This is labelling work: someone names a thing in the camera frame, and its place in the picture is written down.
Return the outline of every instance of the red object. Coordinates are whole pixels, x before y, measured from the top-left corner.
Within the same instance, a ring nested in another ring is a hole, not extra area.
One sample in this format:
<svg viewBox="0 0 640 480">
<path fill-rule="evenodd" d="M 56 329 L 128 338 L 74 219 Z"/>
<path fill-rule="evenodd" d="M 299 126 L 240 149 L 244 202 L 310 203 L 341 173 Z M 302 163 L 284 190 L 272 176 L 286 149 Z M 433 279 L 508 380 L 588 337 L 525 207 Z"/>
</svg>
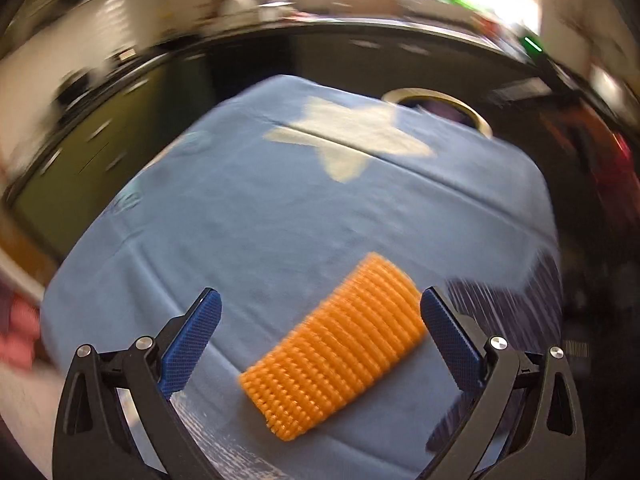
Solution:
<svg viewBox="0 0 640 480">
<path fill-rule="evenodd" d="M 614 229 L 627 231 L 640 224 L 640 182 L 631 150 L 616 134 L 619 150 L 592 172 L 598 196 Z"/>
<path fill-rule="evenodd" d="M 14 294 L 9 317 L 9 332 L 0 334 L 0 361 L 30 370 L 35 358 L 34 344 L 40 337 L 38 311 L 24 298 Z"/>
</svg>

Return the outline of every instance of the star print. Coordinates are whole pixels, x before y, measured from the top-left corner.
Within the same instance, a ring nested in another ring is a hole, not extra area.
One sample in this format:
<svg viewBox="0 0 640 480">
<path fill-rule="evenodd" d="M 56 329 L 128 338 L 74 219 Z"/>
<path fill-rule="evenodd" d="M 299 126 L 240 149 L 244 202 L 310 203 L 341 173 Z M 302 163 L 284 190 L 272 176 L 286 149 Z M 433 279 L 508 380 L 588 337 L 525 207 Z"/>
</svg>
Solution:
<svg viewBox="0 0 640 480">
<path fill-rule="evenodd" d="M 433 155 L 433 150 L 421 140 L 394 126 L 398 111 L 395 105 L 380 102 L 348 108 L 311 97 L 305 111 L 303 119 L 279 126 L 264 138 L 315 147 L 324 170 L 337 182 L 360 176 L 377 153 Z"/>
</svg>

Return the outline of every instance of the ribbed orange texture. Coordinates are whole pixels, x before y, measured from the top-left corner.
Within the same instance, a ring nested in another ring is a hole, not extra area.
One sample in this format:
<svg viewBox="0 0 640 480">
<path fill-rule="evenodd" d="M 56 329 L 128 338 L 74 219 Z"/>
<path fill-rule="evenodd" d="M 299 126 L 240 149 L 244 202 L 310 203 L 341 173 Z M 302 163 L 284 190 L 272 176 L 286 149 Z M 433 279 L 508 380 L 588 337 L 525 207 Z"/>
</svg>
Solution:
<svg viewBox="0 0 640 480">
<path fill-rule="evenodd" d="M 359 396 L 426 333 L 420 292 L 369 253 L 271 352 L 240 375 L 267 426 L 293 440 Z"/>
</svg>

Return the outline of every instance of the cabinet handle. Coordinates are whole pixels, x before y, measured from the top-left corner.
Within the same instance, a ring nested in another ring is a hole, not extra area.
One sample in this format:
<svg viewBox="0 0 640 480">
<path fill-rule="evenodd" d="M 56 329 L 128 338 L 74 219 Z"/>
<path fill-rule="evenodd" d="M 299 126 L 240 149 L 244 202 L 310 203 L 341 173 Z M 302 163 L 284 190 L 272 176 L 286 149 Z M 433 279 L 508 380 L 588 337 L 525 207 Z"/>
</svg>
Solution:
<svg viewBox="0 0 640 480">
<path fill-rule="evenodd" d="M 97 137 L 100 134 L 100 132 L 103 131 L 107 126 L 109 126 L 110 123 L 111 123 L 111 119 L 101 124 L 101 126 L 99 126 L 97 130 L 95 130 L 92 134 L 90 134 L 86 138 L 86 142 L 89 142 L 91 139 L 95 139 L 95 137 Z"/>
<path fill-rule="evenodd" d="M 146 85 L 148 82 L 149 82 L 149 79 L 142 79 L 142 80 L 138 81 L 137 83 L 134 83 L 133 85 L 131 85 L 129 88 L 127 88 L 124 91 L 125 95 L 126 94 L 130 94 L 131 92 L 133 92 L 134 90 L 137 90 L 141 86 Z"/>
<path fill-rule="evenodd" d="M 58 155 L 62 153 L 62 148 L 60 148 L 59 150 L 57 150 L 53 155 L 51 155 L 49 157 L 49 160 L 47 161 L 47 163 L 42 167 L 42 169 L 40 170 L 40 174 L 44 175 L 45 172 L 51 167 L 51 165 L 53 164 L 53 162 L 58 158 Z"/>
<path fill-rule="evenodd" d="M 107 164 L 107 167 L 104 168 L 105 173 L 115 168 L 126 156 L 127 156 L 127 152 L 122 152 L 120 155 L 114 158 L 109 164 Z"/>
<path fill-rule="evenodd" d="M 431 52 L 429 52 L 428 50 L 422 48 L 421 46 L 411 45 L 411 44 L 406 44 L 406 43 L 398 43 L 398 46 L 401 49 L 406 50 L 407 52 L 412 52 L 414 54 L 421 54 L 422 56 L 430 56 L 431 55 Z"/>
<path fill-rule="evenodd" d="M 373 41 L 366 40 L 349 40 L 349 43 L 354 44 L 355 46 L 361 46 L 364 48 L 381 48 L 382 45 L 379 43 L 374 43 Z"/>
</svg>

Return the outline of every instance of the blue fabric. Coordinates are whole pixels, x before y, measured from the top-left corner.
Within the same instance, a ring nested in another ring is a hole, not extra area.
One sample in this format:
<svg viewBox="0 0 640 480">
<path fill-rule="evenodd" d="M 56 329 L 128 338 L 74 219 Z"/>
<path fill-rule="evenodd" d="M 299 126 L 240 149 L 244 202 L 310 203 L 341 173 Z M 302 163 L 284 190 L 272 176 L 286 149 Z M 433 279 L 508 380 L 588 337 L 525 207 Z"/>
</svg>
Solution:
<svg viewBox="0 0 640 480">
<path fill-rule="evenodd" d="M 212 286 L 222 320 L 172 402 L 227 479 L 413 479 L 459 395 L 431 338 L 293 442 L 269 432 L 238 374 L 370 251 L 420 289 L 472 280 L 525 294 L 539 255 L 558 259 L 545 182 L 513 146 L 401 107 L 395 126 L 434 156 L 375 153 L 360 176 L 336 182 L 314 147 L 264 139 L 304 118 L 311 97 L 380 103 L 278 76 L 211 110 L 73 248 L 46 291 L 44 341 L 66 369 L 78 345 L 128 348 Z"/>
</svg>

